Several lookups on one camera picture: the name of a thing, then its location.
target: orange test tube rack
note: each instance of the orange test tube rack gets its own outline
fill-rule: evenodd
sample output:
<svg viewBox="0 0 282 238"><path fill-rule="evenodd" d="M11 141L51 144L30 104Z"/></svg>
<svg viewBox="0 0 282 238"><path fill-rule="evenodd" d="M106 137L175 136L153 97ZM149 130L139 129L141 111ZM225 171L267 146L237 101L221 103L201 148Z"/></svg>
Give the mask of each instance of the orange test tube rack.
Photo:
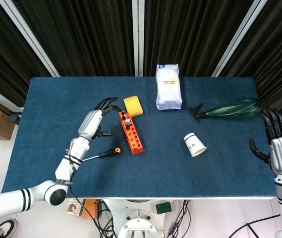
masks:
<svg viewBox="0 0 282 238"><path fill-rule="evenodd" d="M130 119L130 129L129 130L127 130L125 128L125 120L122 119L122 113L124 113L124 116L125 116L126 119ZM134 125L134 123L132 121L132 117L130 116L130 114L129 113L125 113L124 111L122 111L122 112L119 113L119 117L120 117L120 122L121 122L121 125L123 127L123 130L124 130L124 133L125 133L127 142L128 142L128 144L130 146L132 154L136 155L138 153L141 153L141 152L145 151L143 149L141 140L140 140L140 138L139 138L139 136L137 134L135 125Z"/></svg>

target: person's foot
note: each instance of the person's foot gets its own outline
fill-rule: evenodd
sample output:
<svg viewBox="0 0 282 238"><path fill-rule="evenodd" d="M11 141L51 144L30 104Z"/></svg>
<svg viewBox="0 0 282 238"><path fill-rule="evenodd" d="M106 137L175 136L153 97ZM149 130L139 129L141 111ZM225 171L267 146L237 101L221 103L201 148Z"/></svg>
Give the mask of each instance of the person's foot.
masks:
<svg viewBox="0 0 282 238"><path fill-rule="evenodd" d="M0 224L0 237L10 238L17 228L17 220L10 219Z"/></svg>

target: blue tablecloth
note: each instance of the blue tablecloth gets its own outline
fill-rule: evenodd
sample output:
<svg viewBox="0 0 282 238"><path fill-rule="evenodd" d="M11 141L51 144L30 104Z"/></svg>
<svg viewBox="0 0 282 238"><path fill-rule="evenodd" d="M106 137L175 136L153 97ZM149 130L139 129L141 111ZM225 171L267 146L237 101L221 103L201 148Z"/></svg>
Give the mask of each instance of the blue tablecloth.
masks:
<svg viewBox="0 0 282 238"><path fill-rule="evenodd" d="M41 77L30 89L10 159L3 192L55 180L55 169L87 113L104 98L137 95L144 115L134 124L146 149L131 155L123 130L96 138L87 157L120 146L115 157L84 162L74 177L80 197L210 197L275 194L268 165L253 156L249 137L268 152L259 116L195 121L188 107L203 103L207 111L243 97L257 97L252 78L181 78L181 110L158 111L154 77ZM117 112L102 121L102 130L119 125ZM207 146L191 157L183 141L195 132Z"/></svg>

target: white paper cup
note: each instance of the white paper cup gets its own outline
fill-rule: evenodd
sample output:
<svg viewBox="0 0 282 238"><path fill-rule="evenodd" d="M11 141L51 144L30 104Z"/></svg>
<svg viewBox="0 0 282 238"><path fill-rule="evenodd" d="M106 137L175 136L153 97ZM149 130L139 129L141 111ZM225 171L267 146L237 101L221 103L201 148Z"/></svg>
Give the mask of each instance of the white paper cup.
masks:
<svg viewBox="0 0 282 238"><path fill-rule="evenodd" d="M184 141L190 151L192 157L200 155L207 147L198 139L195 133L189 133L184 137Z"/></svg>

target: white bag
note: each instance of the white bag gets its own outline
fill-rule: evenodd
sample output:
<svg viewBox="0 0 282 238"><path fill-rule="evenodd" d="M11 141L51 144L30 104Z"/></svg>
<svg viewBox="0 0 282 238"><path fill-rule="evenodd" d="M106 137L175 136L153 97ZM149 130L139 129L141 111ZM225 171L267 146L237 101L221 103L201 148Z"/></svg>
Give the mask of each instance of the white bag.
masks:
<svg viewBox="0 0 282 238"><path fill-rule="evenodd" d="M178 64L158 64L156 67L158 110L180 109L182 98Z"/></svg>

